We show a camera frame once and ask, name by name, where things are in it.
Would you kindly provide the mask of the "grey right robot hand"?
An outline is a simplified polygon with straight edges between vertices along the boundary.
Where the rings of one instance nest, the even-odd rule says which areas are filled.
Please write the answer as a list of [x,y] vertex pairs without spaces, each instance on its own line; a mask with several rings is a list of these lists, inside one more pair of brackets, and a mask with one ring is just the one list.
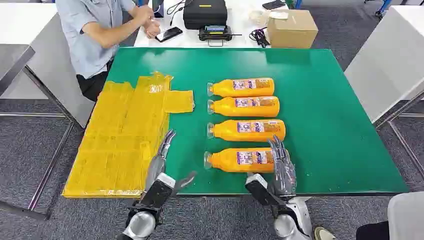
[[297,179],[295,166],[283,142],[274,134],[268,140],[274,165],[273,189],[279,196],[293,195],[296,192]]

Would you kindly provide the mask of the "person's left hand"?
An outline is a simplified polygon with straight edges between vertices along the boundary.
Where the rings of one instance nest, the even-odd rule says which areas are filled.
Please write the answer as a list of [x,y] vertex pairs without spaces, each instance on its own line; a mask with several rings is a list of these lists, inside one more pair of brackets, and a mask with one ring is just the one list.
[[143,26],[151,20],[154,16],[154,12],[148,5],[136,6],[133,9],[132,16],[140,26]]

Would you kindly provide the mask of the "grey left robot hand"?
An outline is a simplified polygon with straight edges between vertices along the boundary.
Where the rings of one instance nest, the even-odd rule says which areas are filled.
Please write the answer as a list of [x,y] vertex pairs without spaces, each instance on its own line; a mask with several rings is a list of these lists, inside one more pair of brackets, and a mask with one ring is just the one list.
[[[171,146],[172,139],[176,135],[176,131],[170,129],[164,136],[162,142],[160,143],[156,155],[151,159],[148,169],[147,176],[145,179],[145,189],[143,193],[146,194],[148,190],[153,185],[156,178],[166,171],[166,158],[168,155],[168,150]],[[191,171],[187,177],[180,179],[176,182],[173,187],[172,196],[175,196],[180,190],[189,185],[197,175],[196,171]]]

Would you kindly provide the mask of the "person's right hand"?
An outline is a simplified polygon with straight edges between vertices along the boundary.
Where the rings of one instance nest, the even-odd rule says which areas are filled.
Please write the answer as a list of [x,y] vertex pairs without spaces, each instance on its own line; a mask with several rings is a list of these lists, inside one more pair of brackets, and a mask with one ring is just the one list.
[[143,25],[144,33],[149,39],[155,38],[158,34],[161,33],[160,24],[157,21],[150,20]]

